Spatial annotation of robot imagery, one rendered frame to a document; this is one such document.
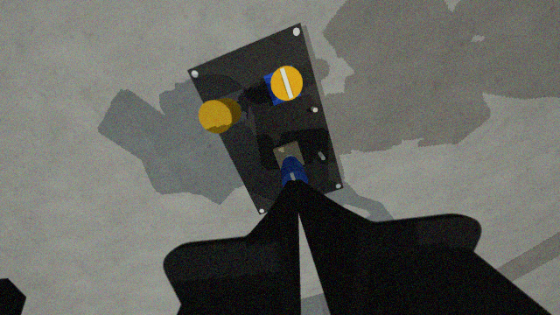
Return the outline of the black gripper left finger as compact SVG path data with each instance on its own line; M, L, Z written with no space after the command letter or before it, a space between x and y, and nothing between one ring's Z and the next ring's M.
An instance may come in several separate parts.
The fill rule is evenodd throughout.
M163 270L180 304L185 295L276 286L283 315L301 315L298 196L289 180L246 236L189 241L174 248Z

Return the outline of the black circuit board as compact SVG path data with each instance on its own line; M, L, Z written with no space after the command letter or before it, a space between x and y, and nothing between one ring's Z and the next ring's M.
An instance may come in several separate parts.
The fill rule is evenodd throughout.
M289 180L344 188L301 23L187 71L259 215Z

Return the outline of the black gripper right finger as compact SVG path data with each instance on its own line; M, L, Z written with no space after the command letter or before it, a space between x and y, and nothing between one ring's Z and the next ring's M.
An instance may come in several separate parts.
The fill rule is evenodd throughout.
M298 214L330 315L363 315L371 261L466 246L474 251L482 227L475 219L444 213L373 222L294 180Z

